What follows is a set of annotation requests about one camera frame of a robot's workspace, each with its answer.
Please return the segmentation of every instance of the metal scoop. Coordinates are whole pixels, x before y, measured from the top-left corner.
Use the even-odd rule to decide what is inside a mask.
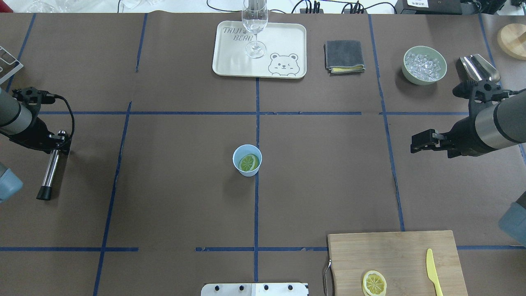
[[[475,81],[491,80],[493,82],[500,81],[500,73],[486,61],[480,54],[473,54],[469,56],[460,57],[460,61],[469,77]]]

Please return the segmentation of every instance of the bear illustration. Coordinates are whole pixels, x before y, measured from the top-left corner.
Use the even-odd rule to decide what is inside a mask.
[[[299,73],[298,55],[279,55],[273,53],[270,55],[270,65],[268,71],[272,76],[296,76]]]

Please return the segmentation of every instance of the green bowl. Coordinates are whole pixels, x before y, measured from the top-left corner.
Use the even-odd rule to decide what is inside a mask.
[[[405,60],[406,60],[406,56],[408,54],[411,54],[411,53],[423,54],[423,55],[427,54],[431,59],[436,58],[440,62],[440,66],[441,66],[441,70],[438,72],[438,74],[439,74],[438,79],[435,80],[435,81],[425,81],[425,80],[418,79],[418,78],[414,77],[413,74],[409,73],[409,69],[407,69],[407,67],[406,67]],[[418,84],[418,85],[433,84],[433,83],[437,82],[438,80],[441,80],[446,75],[447,70],[448,70],[448,65],[446,64],[446,60],[444,59],[444,57],[439,52],[437,52],[436,50],[434,50],[434,49],[432,49],[430,47],[427,47],[427,46],[415,46],[415,47],[412,47],[412,48],[408,49],[406,51],[406,53],[403,55],[402,73],[407,78],[407,80],[409,80],[410,82],[412,82],[414,84]]]

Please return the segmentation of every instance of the folded cloth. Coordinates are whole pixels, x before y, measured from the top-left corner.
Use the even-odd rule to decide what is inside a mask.
[[[325,68],[334,74],[364,72],[361,43],[358,40],[327,41],[325,49]]]

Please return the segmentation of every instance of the blue object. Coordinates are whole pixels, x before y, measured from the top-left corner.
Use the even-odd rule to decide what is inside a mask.
[[[7,169],[0,176],[0,203],[9,199],[13,194],[22,188],[22,181],[11,171]]]
[[[499,227],[522,245],[526,245],[526,209],[519,203],[511,203],[510,208],[499,220]]]

